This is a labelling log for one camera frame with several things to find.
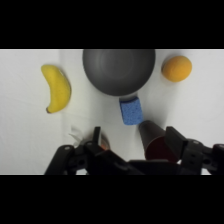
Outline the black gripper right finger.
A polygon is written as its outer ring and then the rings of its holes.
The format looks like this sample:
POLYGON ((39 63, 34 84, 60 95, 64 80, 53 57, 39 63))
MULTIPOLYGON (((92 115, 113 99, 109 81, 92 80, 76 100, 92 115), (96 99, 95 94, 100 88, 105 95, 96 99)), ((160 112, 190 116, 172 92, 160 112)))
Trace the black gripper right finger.
POLYGON ((175 128, 166 128, 165 144, 181 161, 180 171, 200 175, 206 169, 212 175, 224 175, 224 144, 204 146, 195 139, 187 139, 175 128))

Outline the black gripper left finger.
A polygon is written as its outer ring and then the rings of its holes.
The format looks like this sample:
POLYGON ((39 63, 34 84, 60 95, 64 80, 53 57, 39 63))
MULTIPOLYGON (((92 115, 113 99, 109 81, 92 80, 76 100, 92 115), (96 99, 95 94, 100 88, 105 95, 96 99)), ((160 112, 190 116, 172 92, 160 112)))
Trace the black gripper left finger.
POLYGON ((77 148, 71 145, 60 146, 48 168, 46 175, 76 175, 86 170, 90 175, 131 175, 134 168, 111 150, 100 146, 101 128, 95 127, 93 137, 77 148))

